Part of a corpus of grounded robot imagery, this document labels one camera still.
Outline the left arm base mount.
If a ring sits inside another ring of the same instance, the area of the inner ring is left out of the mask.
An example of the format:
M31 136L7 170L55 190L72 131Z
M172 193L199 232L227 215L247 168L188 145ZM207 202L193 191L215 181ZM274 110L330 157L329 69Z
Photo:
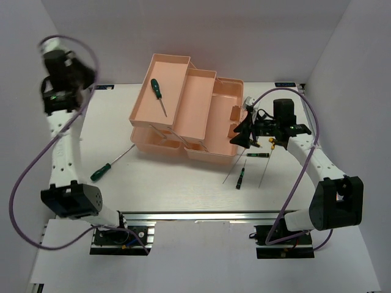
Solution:
M150 252L155 227L133 225L128 228L136 234L148 252ZM146 251L133 234L114 230L95 230L90 246L90 254L101 256L147 256Z

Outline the pink plastic toolbox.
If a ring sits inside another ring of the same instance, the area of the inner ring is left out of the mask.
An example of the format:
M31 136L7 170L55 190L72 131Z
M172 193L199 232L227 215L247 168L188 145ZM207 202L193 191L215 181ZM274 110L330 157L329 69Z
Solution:
M167 117L151 79L159 83ZM243 117L243 89L241 80L198 69L189 56L154 54L130 113L130 139L145 153L231 164L238 147L230 139Z

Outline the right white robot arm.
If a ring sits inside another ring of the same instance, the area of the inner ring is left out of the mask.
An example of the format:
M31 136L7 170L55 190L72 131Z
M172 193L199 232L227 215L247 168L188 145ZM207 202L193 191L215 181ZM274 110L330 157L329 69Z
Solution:
M288 212L283 224L276 228L276 237L288 244L299 231L331 230L356 226L362 221L364 184L357 176L341 171L315 145L311 130L296 121L292 99L276 99L273 114L260 114L255 99L247 97L243 103L247 112L234 129L231 144L250 148L255 139L269 137L273 145L284 147L300 165L315 186L315 193L307 209Z

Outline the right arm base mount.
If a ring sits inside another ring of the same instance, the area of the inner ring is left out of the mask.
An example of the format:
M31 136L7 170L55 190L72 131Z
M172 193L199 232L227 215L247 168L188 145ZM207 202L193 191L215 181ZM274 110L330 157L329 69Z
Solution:
M315 257L310 234L266 245L271 225L254 226L249 239L255 241L257 259L312 259Z

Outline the small green precision screwdriver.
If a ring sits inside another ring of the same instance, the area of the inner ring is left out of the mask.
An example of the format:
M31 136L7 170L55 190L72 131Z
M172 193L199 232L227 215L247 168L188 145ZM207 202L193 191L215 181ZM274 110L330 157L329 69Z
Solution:
M240 188L241 188L241 186L242 186L244 174L245 174L245 167L243 167L243 168L241 169L240 174L239 174L239 177L238 177L238 180L237 180L237 182L236 182L235 188L236 188L237 190L240 190Z

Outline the small green precision screwdriver horizontal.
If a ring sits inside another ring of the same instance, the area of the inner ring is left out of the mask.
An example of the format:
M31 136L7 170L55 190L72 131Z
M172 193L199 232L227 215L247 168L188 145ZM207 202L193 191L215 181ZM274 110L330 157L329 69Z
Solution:
M236 156L269 158L270 155L270 153L238 153Z

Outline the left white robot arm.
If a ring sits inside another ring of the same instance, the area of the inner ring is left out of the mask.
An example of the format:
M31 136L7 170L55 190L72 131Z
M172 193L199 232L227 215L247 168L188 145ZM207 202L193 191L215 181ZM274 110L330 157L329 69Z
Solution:
M82 91L90 87L95 72L72 51L54 49L43 54L48 77L42 82L42 100L53 145L49 188L42 202L60 218L83 220L91 225L110 226L108 236L124 243L129 228L123 215L103 203L100 189L87 183L82 174L80 135L84 116Z

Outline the green screwdriver short shaft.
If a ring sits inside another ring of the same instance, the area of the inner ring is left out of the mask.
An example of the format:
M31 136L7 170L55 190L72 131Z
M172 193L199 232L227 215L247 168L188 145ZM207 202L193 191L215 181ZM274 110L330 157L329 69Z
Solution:
M165 117L167 117L167 112L166 112L166 109L165 109L163 101L162 101L163 96L160 91L160 86L159 86L158 81L156 79L151 79L150 84L151 84L152 90L156 96L156 99L160 102L160 105L162 107L162 110L163 110Z

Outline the yellow black T-handle key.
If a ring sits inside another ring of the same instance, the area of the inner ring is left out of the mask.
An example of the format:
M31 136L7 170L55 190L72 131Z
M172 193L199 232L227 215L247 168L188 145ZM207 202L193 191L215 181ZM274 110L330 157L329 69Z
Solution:
M279 140L277 140L277 139L275 139L275 138L273 138L273 137L270 137L270 138L269 138L269 143L271 144L271 152L270 152L270 155L269 155L269 157L268 157L267 163L266 163L266 165L265 165L265 169L264 169L264 171L263 171L263 173L262 173L262 176L261 176L261 179L260 179L260 182L259 182L258 187L261 187L261 184L262 184L263 179L264 179L264 177L265 177L266 170L267 170L267 168L268 168L268 165L269 165L269 162L270 162L270 159L271 159L271 156L272 156L272 153L273 153L275 147L276 147L276 146L281 146L281 141L279 141Z
M261 143L257 142L256 140L250 139L250 140L249 140L249 144L250 144L250 146L253 146L253 147L256 147L256 148L263 148L262 145L261 145Z

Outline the green screwdriver long shaft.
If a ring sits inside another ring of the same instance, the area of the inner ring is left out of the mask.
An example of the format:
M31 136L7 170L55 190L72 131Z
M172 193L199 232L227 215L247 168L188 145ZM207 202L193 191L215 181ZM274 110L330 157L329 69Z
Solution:
M124 155L126 155L129 151L131 151L135 147L135 144L132 144L127 150L125 150L121 155L119 155L116 159L114 159L110 163L106 163L104 166L96 170L93 174L90 176L90 180L92 182L99 181L111 168L112 166L120 160Z

